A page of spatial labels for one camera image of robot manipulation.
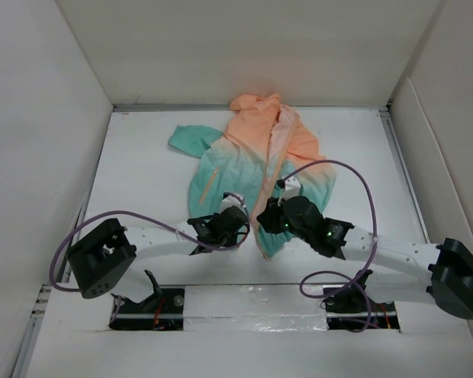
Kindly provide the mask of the orange and teal gradient jacket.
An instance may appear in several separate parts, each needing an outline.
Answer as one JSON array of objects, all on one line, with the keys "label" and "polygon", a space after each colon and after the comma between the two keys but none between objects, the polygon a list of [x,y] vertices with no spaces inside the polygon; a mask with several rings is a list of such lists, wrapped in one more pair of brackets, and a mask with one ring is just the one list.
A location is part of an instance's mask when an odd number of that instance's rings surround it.
[{"label": "orange and teal gradient jacket", "polygon": [[271,258],[292,238],[289,233],[268,234],[257,221],[268,198],[280,195],[277,180],[293,173],[303,194],[324,210],[336,173],[324,162],[318,139],[293,108],[282,104],[279,95],[244,94],[233,100],[230,109],[235,114],[223,132],[199,125],[179,126],[168,144],[199,159],[188,187],[190,216],[214,213],[226,192],[243,195],[257,247]]}]

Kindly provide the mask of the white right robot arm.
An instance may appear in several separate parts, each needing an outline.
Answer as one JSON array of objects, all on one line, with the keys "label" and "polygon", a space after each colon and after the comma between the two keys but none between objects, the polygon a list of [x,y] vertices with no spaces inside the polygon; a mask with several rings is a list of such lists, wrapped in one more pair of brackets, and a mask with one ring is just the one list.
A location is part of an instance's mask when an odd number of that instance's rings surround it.
[{"label": "white right robot arm", "polygon": [[473,253],[456,239],[418,244],[373,236],[349,222],[324,217],[304,196],[270,198],[257,221],[265,232],[289,232],[323,257],[391,269],[390,274],[368,269],[348,291],[356,309],[376,302],[423,302],[473,320]]}]

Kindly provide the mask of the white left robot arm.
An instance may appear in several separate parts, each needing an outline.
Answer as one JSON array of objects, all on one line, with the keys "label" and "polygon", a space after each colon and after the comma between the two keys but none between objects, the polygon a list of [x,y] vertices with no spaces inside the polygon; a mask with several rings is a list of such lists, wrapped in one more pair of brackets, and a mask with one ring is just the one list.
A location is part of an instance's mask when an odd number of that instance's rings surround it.
[{"label": "white left robot arm", "polygon": [[99,224],[67,250],[77,288],[85,299],[105,293],[132,300],[143,312],[159,305],[159,292],[140,282],[157,282],[142,263],[164,256],[195,256],[238,248],[250,232],[245,207],[228,206],[208,216],[190,218],[175,226],[126,210],[112,210],[83,222]]}]

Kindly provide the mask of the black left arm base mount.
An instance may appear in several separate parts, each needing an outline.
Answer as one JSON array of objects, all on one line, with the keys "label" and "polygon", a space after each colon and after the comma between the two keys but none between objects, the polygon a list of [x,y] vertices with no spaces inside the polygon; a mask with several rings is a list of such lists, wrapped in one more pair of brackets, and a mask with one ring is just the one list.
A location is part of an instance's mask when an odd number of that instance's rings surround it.
[{"label": "black left arm base mount", "polygon": [[185,287],[161,287],[145,271],[152,292],[141,302],[113,295],[109,327],[114,331],[176,332],[184,330]]}]

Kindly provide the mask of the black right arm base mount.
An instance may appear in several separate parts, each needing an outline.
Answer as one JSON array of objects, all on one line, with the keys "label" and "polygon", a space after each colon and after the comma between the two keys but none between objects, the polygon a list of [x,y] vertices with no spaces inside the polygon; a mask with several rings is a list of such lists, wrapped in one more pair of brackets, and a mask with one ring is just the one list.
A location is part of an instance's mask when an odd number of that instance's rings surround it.
[{"label": "black right arm base mount", "polygon": [[370,312],[363,294],[355,287],[333,295],[342,284],[323,285],[323,293],[328,295],[320,307],[326,311],[326,323],[329,330],[359,331],[370,317],[367,330],[399,330],[400,324],[396,306],[393,302],[377,303],[369,299]]}]

